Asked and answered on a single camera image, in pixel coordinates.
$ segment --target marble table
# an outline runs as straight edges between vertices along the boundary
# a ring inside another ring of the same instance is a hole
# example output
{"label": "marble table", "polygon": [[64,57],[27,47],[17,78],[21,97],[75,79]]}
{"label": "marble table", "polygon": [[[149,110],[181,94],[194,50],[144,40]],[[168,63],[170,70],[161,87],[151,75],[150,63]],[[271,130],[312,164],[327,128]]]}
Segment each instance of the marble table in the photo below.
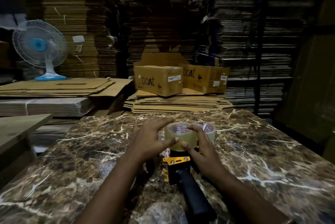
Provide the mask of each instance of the marble table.
{"label": "marble table", "polygon": [[[83,118],[0,192],[0,223],[72,223],[126,151],[135,120],[153,116]],[[264,120],[236,109],[156,116],[215,124],[215,148],[230,172],[298,223],[335,222],[334,166]],[[234,223],[215,188],[193,175],[215,223]],[[122,223],[187,223],[181,193],[163,179],[159,168],[139,174]]]}

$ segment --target tape dispenser handle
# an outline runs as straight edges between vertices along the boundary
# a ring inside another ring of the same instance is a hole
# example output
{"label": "tape dispenser handle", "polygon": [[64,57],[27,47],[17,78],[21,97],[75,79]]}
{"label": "tape dispenser handle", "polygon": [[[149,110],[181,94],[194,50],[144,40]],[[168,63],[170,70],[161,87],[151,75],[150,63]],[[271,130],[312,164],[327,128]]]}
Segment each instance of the tape dispenser handle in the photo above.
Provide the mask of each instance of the tape dispenser handle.
{"label": "tape dispenser handle", "polygon": [[195,219],[214,221],[216,212],[208,202],[199,185],[187,169],[176,171],[178,175],[178,187],[182,192],[187,208]]}

